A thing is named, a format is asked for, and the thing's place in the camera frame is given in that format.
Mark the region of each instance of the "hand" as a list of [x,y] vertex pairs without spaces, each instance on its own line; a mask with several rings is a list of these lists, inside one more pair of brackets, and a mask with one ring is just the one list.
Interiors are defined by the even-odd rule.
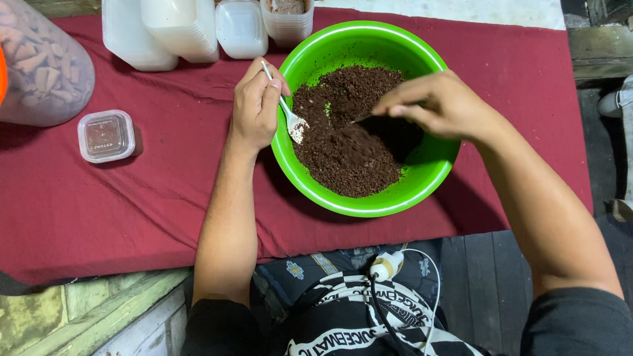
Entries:
[[[267,64],[273,80],[268,80],[261,61]],[[284,76],[262,57],[255,58],[235,86],[227,144],[252,157],[268,146],[277,131],[277,105],[282,93],[291,95]]]
[[372,114],[402,117],[433,136],[474,143],[509,125],[450,70],[400,84],[380,99]]

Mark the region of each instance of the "white plastic spoon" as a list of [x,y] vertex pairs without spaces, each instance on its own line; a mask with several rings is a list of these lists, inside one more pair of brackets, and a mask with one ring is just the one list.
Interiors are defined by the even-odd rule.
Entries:
[[[264,72],[266,72],[268,79],[273,80],[273,77],[270,75],[270,72],[266,67],[266,63],[264,61],[261,61],[261,65],[264,67]],[[285,113],[285,122],[288,126],[288,134],[290,134],[290,137],[294,142],[301,144],[301,141],[303,141],[303,131],[305,129],[309,129],[310,126],[308,125],[306,120],[303,120],[302,118],[293,114],[292,111],[290,111],[290,108],[288,108],[288,106],[285,104],[283,95],[281,95],[279,104],[281,104],[281,108],[284,110]]]

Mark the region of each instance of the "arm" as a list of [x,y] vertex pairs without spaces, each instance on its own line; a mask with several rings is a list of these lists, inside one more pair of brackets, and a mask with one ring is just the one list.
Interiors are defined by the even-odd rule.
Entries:
[[200,299],[232,300],[249,306],[249,286],[257,260],[253,169],[259,151],[277,130],[280,94],[290,95],[285,79],[257,58],[236,85],[233,118],[211,203],[200,232],[192,304]]
[[[420,100],[424,108],[411,105]],[[623,298],[602,234],[578,197],[512,124],[453,72],[405,82],[373,113],[403,117],[437,137],[474,143],[532,269],[534,298],[574,286]],[[598,267],[587,267],[587,261]]]

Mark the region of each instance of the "dark pants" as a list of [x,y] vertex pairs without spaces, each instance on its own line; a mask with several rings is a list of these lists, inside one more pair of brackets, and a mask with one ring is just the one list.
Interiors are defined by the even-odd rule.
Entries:
[[[428,254],[442,274],[442,239],[416,241],[401,245],[381,245],[336,250],[314,255],[283,258],[258,265],[253,274],[255,286],[264,297],[271,316],[282,322],[289,309],[308,288],[318,280],[340,271],[357,270],[367,274],[374,258],[381,252],[389,253],[414,248]],[[424,255],[404,252],[402,268],[393,281],[416,291],[432,307],[437,298],[437,273]]]

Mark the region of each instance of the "red cloth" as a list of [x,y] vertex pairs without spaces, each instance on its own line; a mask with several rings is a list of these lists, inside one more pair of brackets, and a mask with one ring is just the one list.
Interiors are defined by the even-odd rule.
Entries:
[[[317,8],[314,29],[377,20],[428,42],[475,92],[519,129],[591,209],[582,124],[567,33]],[[192,265],[232,111],[250,61],[181,63],[140,73],[112,55],[98,16],[54,19],[88,50],[94,95],[67,124],[0,125],[0,270],[27,283]],[[266,58],[281,65],[286,54]],[[85,114],[120,109],[145,152],[91,165],[77,144]],[[377,219],[327,211],[285,178],[272,151],[254,173],[259,257],[284,257],[507,229],[482,161],[463,144],[442,186],[417,206]]]

